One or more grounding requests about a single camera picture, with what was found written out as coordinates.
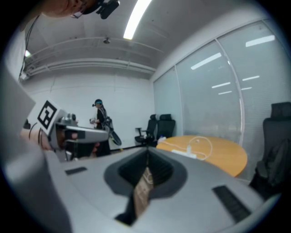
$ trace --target white cable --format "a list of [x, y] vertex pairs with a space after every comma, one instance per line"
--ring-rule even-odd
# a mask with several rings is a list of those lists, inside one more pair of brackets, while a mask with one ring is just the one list
[[[207, 141], [209, 142], [209, 144], [210, 144], [210, 153], [209, 153], [208, 156], [207, 156], [205, 153], [202, 153], [202, 152], [197, 152], [197, 151], [192, 151], [192, 150], [191, 150], [191, 152], [194, 153], [194, 154], [200, 154], [200, 155], [203, 155], [203, 156], [205, 157], [205, 158], [203, 158], [203, 159], [200, 159], [200, 158], [197, 158], [197, 159], [199, 159], [199, 160], [206, 160], [207, 158], [209, 158], [209, 157], [212, 155], [212, 150], [213, 150], [212, 143], [210, 142], [210, 140], [209, 140], [207, 137], [196, 136], [196, 137], [190, 139], [190, 141], [188, 142], [187, 147], [190, 146], [190, 143], [191, 143], [193, 140], [197, 139], [197, 138], [205, 139], [205, 140], [207, 140]], [[181, 149], [181, 150], [187, 151], [187, 148], [183, 148], [183, 147], [180, 147], [180, 146], [178, 146], [178, 145], [171, 144], [171, 143], [168, 143], [168, 142], [165, 142], [165, 141], [160, 142], [160, 143], [164, 143], [164, 144], [167, 144], [167, 145], [169, 145], [169, 146], [177, 147], [177, 148], [179, 148], [179, 149]]]

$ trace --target wooden table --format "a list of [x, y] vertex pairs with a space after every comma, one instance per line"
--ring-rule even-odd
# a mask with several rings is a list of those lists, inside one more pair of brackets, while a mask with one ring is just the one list
[[[167, 143], [178, 145], [182, 148], [187, 148], [188, 142], [195, 136], [181, 136], [170, 137], [166, 139]], [[213, 146], [212, 155], [205, 161], [209, 162], [223, 171], [227, 172], [233, 177], [237, 177], [246, 167], [247, 154], [245, 150], [238, 144], [218, 137], [207, 137]], [[209, 142], [205, 139], [199, 138], [199, 142], [191, 142], [192, 151], [204, 153], [206, 155], [210, 152]], [[175, 146], [170, 146], [165, 143], [160, 143], [157, 149], [172, 151], [183, 151]], [[203, 158], [202, 155], [197, 154], [198, 158]]]

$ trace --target mesh office chair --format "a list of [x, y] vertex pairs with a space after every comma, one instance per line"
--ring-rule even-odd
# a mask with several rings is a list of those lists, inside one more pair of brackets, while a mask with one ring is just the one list
[[274, 187], [270, 182], [270, 173], [274, 169], [286, 169], [291, 167], [291, 159], [288, 155], [283, 164], [276, 160], [272, 153], [283, 140], [291, 139], [291, 103], [272, 104], [271, 118], [267, 118], [263, 122], [265, 149], [262, 161], [259, 161], [256, 166], [256, 173], [250, 183], [261, 196], [265, 199], [281, 191], [281, 187]]
[[175, 125], [176, 121], [172, 120], [171, 114], [161, 115], [160, 120], [158, 121], [158, 133], [156, 139], [158, 140], [160, 137], [172, 137]]
[[155, 140], [154, 132], [157, 125], [156, 115], [151, 115], [151, 119], [149, 120], [147, 130], [141, 130], [141, 128], [135, 128], [139, 132], [139, 136], [135, 137], [135, 140], [141, 144], [148, 144]]

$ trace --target glass wall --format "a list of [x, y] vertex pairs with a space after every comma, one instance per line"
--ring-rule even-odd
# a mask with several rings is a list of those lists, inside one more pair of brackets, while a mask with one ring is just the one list
[[184, 134], [239, 142], [241, 107], [228, 60], [212, 42], [180, 63], [177, 73], [184, 105]]
[[174, 67], [154, 82], [154, 95], [156, 114], [171, 114], [176, 121], [173, 135], [183, 135], [181, 96]]
[[291, 66], [283, 46], [262, 22], [218, 39], [228, 54], [241, 86], [245, 105], [243, 148], [248, 165], [242, 176], [251, 179], [264, 153], [263, 121], [271, 104], [291, 100]]

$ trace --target chair backrest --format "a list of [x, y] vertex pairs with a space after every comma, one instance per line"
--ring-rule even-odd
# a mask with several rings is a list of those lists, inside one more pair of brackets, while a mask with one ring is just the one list
[[263, 161], [267, 161], [270, 150], [284, 139], [291, 138], [291, 103], [272, 104], [271, 118], [263, 122], [265, 150]]
[[149, 134], [154, 135], [157, 123], [158, 121], [156, 119], [156, 115], [151, 115], [151, 119], [149, 120], [149, 124], [147, 125], [147, 131], [149, 131]]
[[176, 121], [172, 120], [171, 114], [165, 114], [160, 116], [158, 121], [158, 133], [156, 135], [157, 140], [163, 137], [172, 137], [175, 128]]

